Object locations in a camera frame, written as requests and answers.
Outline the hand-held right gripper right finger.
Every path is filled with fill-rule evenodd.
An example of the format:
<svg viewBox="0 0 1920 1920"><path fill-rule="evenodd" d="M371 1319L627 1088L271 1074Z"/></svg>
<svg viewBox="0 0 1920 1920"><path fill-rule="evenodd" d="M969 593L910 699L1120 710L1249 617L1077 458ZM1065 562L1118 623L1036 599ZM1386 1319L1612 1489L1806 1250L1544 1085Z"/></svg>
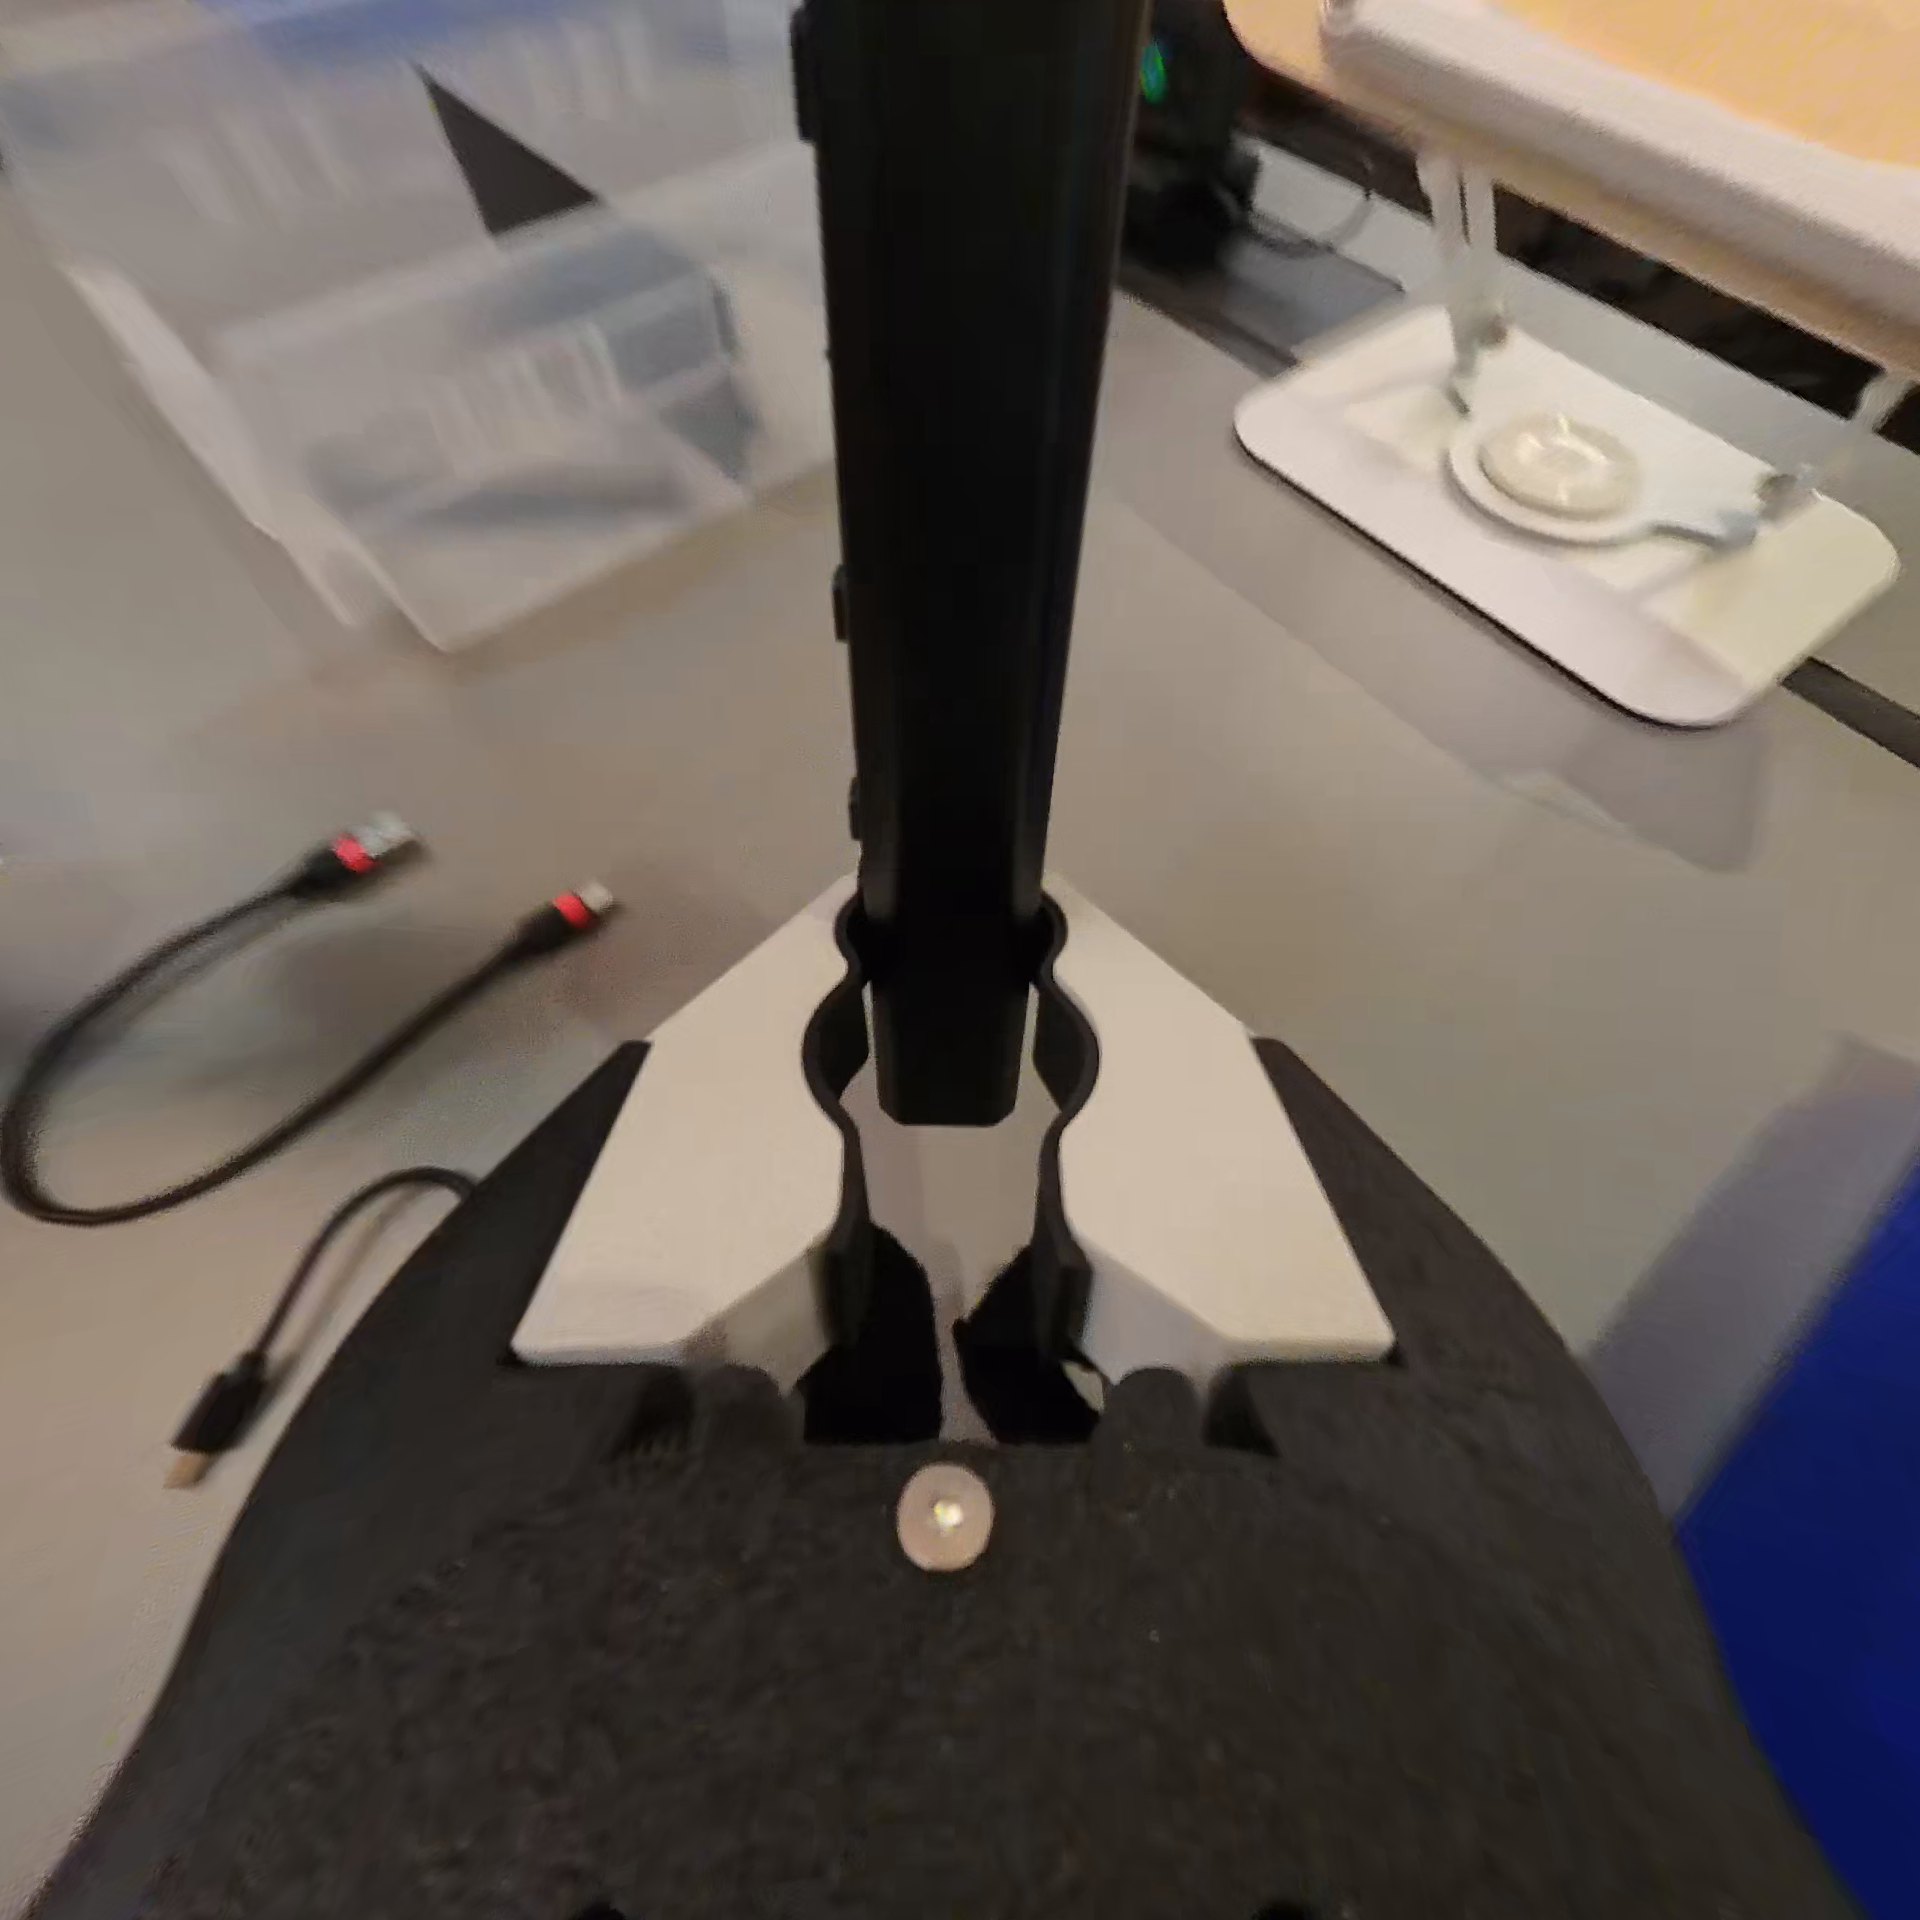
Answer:
<svg viewBox="0 0 1920 1920"><path fill-rule="evenodd" d="M1065 883L1052 980L1093 1044L1062 1114L1089 1365L1371 1365L1392 1333L1250 1031Z"/></svg>

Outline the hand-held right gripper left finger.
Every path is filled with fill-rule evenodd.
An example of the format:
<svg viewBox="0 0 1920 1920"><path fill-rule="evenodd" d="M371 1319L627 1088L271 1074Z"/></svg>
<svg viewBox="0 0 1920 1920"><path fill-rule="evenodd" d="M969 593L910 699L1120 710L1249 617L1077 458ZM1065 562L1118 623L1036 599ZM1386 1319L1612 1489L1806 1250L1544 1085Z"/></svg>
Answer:
<svg viewBox="0 0 1920 1920"><path fill-rule="evenodd" d="M842 875L644 1041L516 1361L815 1365L851 1340L873 1282L851 907Z"/></svg>

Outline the black power bank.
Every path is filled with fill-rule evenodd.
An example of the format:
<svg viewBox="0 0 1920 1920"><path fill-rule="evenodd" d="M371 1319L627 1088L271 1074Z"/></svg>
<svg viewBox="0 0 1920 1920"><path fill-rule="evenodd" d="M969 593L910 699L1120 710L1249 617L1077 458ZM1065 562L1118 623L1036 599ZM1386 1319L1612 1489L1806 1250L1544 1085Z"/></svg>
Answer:
<svg viewBox="0 0 1920 1920"><path fill-rule="evenodd" d="M1013 1106L1144 4L799 4L857 954L902 1124Z"/></svg>

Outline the blue board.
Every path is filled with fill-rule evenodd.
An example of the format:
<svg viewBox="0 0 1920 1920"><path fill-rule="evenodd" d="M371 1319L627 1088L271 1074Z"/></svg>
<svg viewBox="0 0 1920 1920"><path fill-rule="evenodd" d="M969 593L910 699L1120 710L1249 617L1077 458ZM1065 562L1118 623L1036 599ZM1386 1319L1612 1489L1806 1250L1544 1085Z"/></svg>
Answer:
<svg viewBox="0 0 1920 1920"><path fill-rule="evenodd" d="M1836 1047L1587 1372L1791 1809L1862 1918L1913 1918L1917 1063Z"/></svg>

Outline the white stand base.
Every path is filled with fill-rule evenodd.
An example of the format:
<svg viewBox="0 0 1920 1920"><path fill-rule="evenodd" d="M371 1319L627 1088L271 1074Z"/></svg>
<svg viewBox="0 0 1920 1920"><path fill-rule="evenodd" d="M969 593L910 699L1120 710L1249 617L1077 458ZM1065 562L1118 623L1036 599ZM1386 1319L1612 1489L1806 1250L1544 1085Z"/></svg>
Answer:
<svg viewBox="0 0 1920 1920"><path fill-rule="evenodd" d="M1250 392L1237 444L1605 705L1738 719L1893 588L1893 541L1833 483L1917 378L1876 374L1815 454L1765 466L1515 324L1490 174L1417 170L1438 297Z"/></svg>

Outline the clear plastic bin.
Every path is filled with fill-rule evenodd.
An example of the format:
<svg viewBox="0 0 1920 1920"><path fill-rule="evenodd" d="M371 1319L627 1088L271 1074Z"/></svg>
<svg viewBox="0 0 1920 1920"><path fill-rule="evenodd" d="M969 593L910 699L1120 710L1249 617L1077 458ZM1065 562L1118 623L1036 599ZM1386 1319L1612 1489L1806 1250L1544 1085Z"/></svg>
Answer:
<svg viewBox="0 0 1920 1920"><path fill-rule="evenodd" d="M3 173L346 625L456 652L831 461L786 4L5 4ZM413 66L604 207L487 238Z"/></svg>

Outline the black triangular piece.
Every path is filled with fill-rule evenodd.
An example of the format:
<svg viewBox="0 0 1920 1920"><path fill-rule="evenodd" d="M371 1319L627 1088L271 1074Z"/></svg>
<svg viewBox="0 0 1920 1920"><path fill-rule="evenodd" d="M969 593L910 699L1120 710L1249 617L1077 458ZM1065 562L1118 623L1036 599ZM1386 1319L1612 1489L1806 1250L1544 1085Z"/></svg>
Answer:
<svg viewBox="0 0 1920 1920"><path fill-rule="evenodd" d="M604 207L581 182L525 149L426 68L413 66L413 74L487 238L515 238Z"/></svg>

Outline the black device with green lights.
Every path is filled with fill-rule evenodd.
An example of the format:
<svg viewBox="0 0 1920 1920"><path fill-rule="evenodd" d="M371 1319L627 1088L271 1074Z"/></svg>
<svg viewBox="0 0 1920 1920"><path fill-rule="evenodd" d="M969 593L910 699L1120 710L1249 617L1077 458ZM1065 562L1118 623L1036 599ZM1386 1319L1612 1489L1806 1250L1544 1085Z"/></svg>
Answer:
<svg viewBox="0 0 1920 1920"><path fill-rule="evenodd" d="M1250 60L1223 4L1151 4L1138 54L1123 253L1204 272L1244 228L1260 160L1237 133Z"/></svg>

